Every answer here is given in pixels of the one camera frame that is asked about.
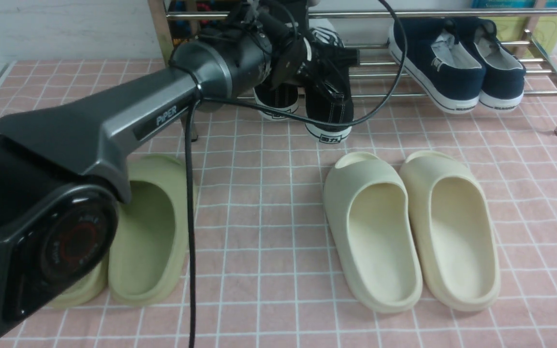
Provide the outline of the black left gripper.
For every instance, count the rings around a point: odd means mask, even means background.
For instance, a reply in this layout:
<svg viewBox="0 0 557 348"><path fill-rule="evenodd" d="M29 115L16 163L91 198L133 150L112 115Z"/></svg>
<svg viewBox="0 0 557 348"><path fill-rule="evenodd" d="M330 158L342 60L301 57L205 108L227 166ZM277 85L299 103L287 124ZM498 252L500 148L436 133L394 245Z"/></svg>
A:
<svg viewBox="0 0 557 348"><path fill-rule="evenodd" d="M230 11L233 92L262 86L347 92L359 52L330 29L308 24L305 0L242 0Z"/></svg>

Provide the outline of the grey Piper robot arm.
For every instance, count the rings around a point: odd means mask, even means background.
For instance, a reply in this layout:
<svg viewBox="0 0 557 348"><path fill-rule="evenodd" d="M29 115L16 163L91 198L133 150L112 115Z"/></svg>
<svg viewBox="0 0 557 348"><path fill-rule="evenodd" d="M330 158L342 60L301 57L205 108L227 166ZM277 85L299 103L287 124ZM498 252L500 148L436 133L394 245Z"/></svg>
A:
<svg viewBox="0 0 557 348"><path fill-rule="evenodd" d="M66 105L0 118L0 337L98 270L132 199L129 154L197 108L256 86L315 88L343 103L358 50L325 43L243 0L173 49L160 71Z"/></svg>

